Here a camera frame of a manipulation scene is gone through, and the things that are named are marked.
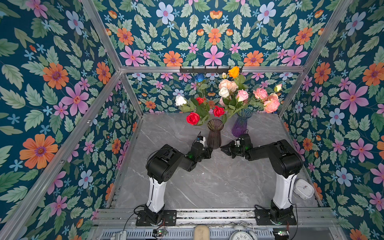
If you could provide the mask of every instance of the glass vase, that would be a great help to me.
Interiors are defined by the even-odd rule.
[[[232,134],[235,137],[240,137],[247,129],[248,118],[252,117],[252,111],[246,108],[237,113],[237,116],[237,120],[232,127]]]
[[[207,139],[207,146],[212,149],[218,149],[221,146],[221,130],[224,124],[219,119],[212,119],[207,123],[209,134]]]

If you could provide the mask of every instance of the blue rose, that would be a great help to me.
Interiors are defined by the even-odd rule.
[[[200,83],[204,80],[204,75],[202,73],[199,73],[196,77],[196,82]]]

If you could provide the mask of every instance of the vent grille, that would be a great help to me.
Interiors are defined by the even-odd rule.
[[[105,229],[103,230],[101,240],[108,240],[111,238],[113,233],[119,232],[122,229]],[[193,239],[193,228],[186,229],[167,229],[168,234],[162,239]],[[228,229],[210,229],[209,235],[210,239],[225,239],[228,240],[231,234],[235,230],[233,228]],[[127,239],[155,239],[152,237],[153,229],[127,229]],[[275,239],[273,236],[273,232],[271,228],[267,230],[255,230],[258,239],[264,240],[273,240]]]

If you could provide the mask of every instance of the mounting plate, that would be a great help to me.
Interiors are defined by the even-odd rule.
[[[165,226],[176,226],[177,211],[164,210],[163,218],[165,219],[165,223],[164,223]],[[148,226],[155,226],[155,225],[147,219],[145,211],[141,210],[137,215],[136,226],[148,227]]]
[[[290,226],[297,225],[297,221],[295,218],[295,215],[292,213],[293,218],[291,217],[285,217],[281,220],[281,224],[276,224],[271,221],[269,217],[269,212],[264,209],[255,209],[255,217],[257,225],[287,225],[287,222]]]

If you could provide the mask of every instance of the marble table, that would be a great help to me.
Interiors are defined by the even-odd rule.
[[[145,169],[150,153],[164,144],[187,153],[201,131],[208,136],[208,128],[186,123],[186,113],[145,114],[137,143],[133,149],[128,170],[116,201],[116,209],[131,209],[146,203],[149,194],[149,177]],[[231,128],[236,117],[228,119],[222,133],[222,145],[235,137]],[[253,146],[289,140],[277,114],[255,113],[248,120],[248,130]],[[297,179],[306,179],[304,170]],[[187,172],[178,168],[167,182],[164,196],[166,208],[242,208],[259,204],[269,207],[275,194],[276,174],[269,159],[249,162],[237,156],[232,159],[220,149],[211,159],[198,163]],[[293,203],[298,207],[317,207],[315,197],[308,200],[293,194]]]

